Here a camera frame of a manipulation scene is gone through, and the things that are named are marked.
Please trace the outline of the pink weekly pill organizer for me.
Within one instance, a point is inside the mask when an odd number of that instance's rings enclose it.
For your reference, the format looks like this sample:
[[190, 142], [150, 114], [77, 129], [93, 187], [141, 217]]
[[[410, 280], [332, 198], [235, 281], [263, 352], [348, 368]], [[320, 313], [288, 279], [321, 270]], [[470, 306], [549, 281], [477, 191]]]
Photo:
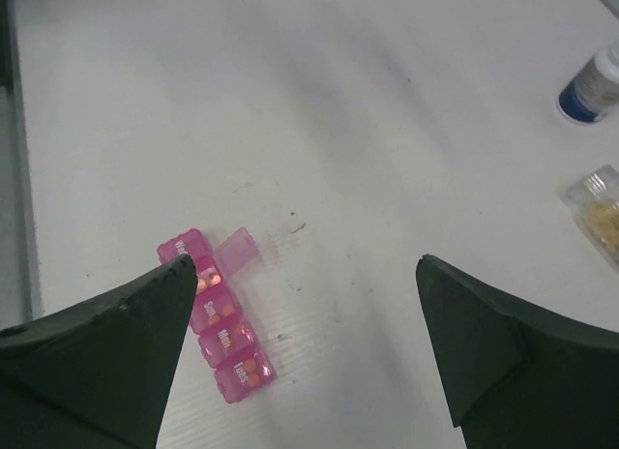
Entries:
[[197, 286], [189, 326], [223, 399], [236, 404], [270, 384], [276, 371], [229, 283], [259, 256], [247, 229], [237, 229], [214, 247], [192, 228], [160, 244], [157, 253], [160, 263], [181, 255], [193, 261]]

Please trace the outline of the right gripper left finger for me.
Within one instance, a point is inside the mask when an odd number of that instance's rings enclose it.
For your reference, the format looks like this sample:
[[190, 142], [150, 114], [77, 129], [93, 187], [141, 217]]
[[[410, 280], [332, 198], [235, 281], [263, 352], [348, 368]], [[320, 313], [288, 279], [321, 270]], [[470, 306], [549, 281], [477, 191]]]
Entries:
[[196, 288], [183, 255], [2, 330], [2, 447], [156, 447]]

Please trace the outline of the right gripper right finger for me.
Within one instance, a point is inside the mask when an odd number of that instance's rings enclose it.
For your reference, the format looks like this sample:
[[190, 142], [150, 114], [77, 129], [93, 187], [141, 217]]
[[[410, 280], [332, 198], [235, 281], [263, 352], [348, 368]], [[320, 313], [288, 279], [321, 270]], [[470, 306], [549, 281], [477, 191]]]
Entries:
[[618, 335], [433, 256], [416, 281], [452, 422], [469, 448], [615, 448]]

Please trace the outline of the clear bottle yellow pills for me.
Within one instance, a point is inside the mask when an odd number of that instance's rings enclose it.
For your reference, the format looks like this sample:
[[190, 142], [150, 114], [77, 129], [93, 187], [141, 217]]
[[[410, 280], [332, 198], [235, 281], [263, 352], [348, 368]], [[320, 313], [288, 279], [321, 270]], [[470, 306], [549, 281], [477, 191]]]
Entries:
[[618, 170], [604, 165], [573, 183], [563, 201], [582, 233], [618, 271]]

